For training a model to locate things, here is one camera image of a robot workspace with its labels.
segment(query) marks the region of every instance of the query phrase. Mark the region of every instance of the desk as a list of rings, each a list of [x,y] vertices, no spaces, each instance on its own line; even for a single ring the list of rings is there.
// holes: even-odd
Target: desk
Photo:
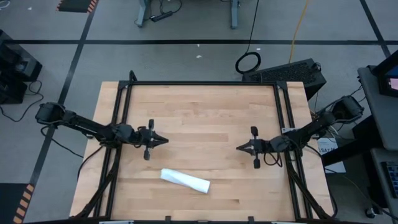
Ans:
[[[139,13],[136,24],[138,27],[142,27],[144,23],[145,12],[147,6],[149,6],[152,0],[139,0]],[[231,0],[231,28],[236,29],[238,27],[238,0]]]
[[[381,162],[398,161],[398,153],[387,151],[385,149],[372,149],[371,155],[388,209],[393,215],[398,216],[398,199],[392,196],[391,190],[387,182],[388,180],[381,166]]]
[[[379,93],[377,78],[369,68],[358,69],[372,115],[353,128],[356,140],[323,156],[325,166],[368,152],[374,147],[398,151],[398,98]]]
[[[117,82],[102,84],[96,122],[111,120],[117,86]],[[295,124],[302,127],[311,122],[303,84],[288,83],[288,87]],[[165,216],[172,220],[247,221],[248,216],[256,221],[294,220],[285,167],[262,162],[260,169],[253,169],[252,157],[235,150],[251,137],[252,125],[263,139],[280,134],[271,86],[133,86],[127,124],[146,126],[149,119],[155,120],[157,133],[170,142],[155,148],[150,161],[142,158],[143,148],[123,145],[113,220],[164,220]],[[310,144],[317,147],[314,140]],[[95,140],[88,140],[85,157],[97,148]],[[98,188],[103,158],[104,150],[81,170],[70,215],[77,214]],[[304,150],[302,160],[309,191],[331,215],[320,158]],[[161,180],[162,168],[210,180],[209,193]],[[107,198],[105,192],[101,214]],[[304,217],[299,191],[298,199]]]

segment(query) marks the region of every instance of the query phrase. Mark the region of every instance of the black keyboard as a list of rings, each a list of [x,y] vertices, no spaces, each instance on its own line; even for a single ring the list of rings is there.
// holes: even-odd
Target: black keyboard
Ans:
[[[307,84],[316,80],[314,74],[314,69],[310,68],[307,63],[296,63],[282,68],[267,69],[249,77],[251,82],[288,80]]]
[[[398,195],[398,162],[382,162],[384,173],[387,177],[388,184],[391,189],[392,196],[397,198]]]

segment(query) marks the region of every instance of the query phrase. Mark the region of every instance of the wooden table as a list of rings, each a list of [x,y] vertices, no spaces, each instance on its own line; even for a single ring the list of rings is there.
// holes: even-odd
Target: wooden table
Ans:
[[[95,121],[111,121],[117,86],[117,82],[102,84]],[[311,122],[303,85],[288,83],[288,87],[295,125],[302,127]],[[253,158],[235,150],[251,138],[250,126],[257,126],[263,139],[280,135],[271,86],[133,86],[127,124],[147,126],[149,119],[155,120],[157,133],[170,142],[152,150],[150,161],[142,158],[143,147],[123,146],[113,220],[164,220],[167,215],[172,220],[247,221],[248,216],[256,221],[294,220],[285,166],[267,166],[261,161],[261,168],[254,169]],[[310,145],[317,147],[314,140]],[[85,157],[97,148],[98,142],[89,140]],[[81,170],[71,215],[77,214],[98,188],[104,152]],[[304,149],[302,160],[309,191],[331,215],[320,158]],[[210,180],[209,193],[160,179],[163,168]],[[297,192],[305,217],[302,195]],[[101,214],[107,198],[106,192]]]

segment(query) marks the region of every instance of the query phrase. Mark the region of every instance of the white paper roll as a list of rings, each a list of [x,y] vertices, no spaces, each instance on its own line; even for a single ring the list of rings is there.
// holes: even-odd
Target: white paper roll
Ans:
[[[207,194],[210,187],[210,181],[208,180],[192,177],[190,175],[183,174],[181,172],[171,169],[162,169],[160,178],[175,184],[190,187],[205,194]]]

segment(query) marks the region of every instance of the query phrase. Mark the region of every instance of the electronic device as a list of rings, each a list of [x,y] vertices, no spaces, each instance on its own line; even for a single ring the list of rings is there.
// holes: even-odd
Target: electronic device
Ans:
[[[243,82],[303,82],[309,100],[326,83],[319,63],[312,58],[243,74]]]
[[[398,50],[370,69],[377,76],[380,94],[398,97]]]
[[[157,21],[161,21],[162,19],[165,19],[165,18],[167,18],[167,17],[170,17],[170,16],[172,16],[172,15],[173,15],[173,12],[172,12],[172,11],[169,11],[169,12],[165,12],[165,13],[163,13],[163,14],[160,14],[160,15],[158,15],[158,16],[151,16],[150,19],[151,19],[153,22],[157,22]]]
[[[382,162],[381,166],[387,177],[392,196],[398,198],[398,162]]]
[[[11,38],[0,30],[0,70],[22,82],[36,81],[42,69],[33,56],[17,44],[5,44]]]
[[[0,105],[24,101],[27,85],[0,70]]]

